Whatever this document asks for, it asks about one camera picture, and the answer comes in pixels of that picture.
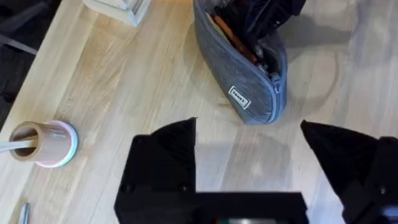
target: wood grain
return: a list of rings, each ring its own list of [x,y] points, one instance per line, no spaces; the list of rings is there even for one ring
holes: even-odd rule
[[[300,130],[302,119],[398,136],[398,2],[308,0],[280,30],[289,55],[282,118],[244,126],[196,45],[191,2],[154,1],[142,24],[63,1],[0,134],[62,119],[79,150],[59,169],[0,155],[0,223],[25,202],[35,223],[117,223],[113,203],[131,139],[198,117],[197,188],[301,191],[312,223],[343,223]]]

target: gray pencil case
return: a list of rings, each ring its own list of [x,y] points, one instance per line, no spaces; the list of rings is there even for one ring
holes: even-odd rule
[[[224,94],[245,124],[269,124],[286,106],[287,59],[276,32],[261,40],[275,69],[265,74],[217,33],[206,10],[210,1],[193,0],[199,49]]]

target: zipper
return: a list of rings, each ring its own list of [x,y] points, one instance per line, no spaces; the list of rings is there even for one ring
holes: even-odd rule
[[[271,80],[272,83],[272,87],[274,89],[275,92],[275,101],[276,101],[276,106],[275,106],[275,118],[273,119],[276,120],[279,118],[280,114],[279,114],[279,110],[280,110],[280,92],[281,90],[281,86],[282,86],[282,77],[277,73],[277,72],[272,72],[269,74],[269,78]]]

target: white label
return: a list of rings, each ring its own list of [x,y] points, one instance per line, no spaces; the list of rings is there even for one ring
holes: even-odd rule
[[[239,103],[239,105],[243,107],[244,110],[246,110],[246,108],[251,104],[251,101],[240,94],[240,92],[236,90],[235,86],[232,86],[228,93],[236,100],[236,102]]]

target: black plastic part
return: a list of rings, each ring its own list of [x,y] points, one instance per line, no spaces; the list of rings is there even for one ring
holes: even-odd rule
[[[195,118],[134,137],[114,210],[120,224],[266,218],[306,224],[300,193],[196,193]]]
[[[339,196],[346,223],[398,221],[398,139],[303,121],[305,139]]]

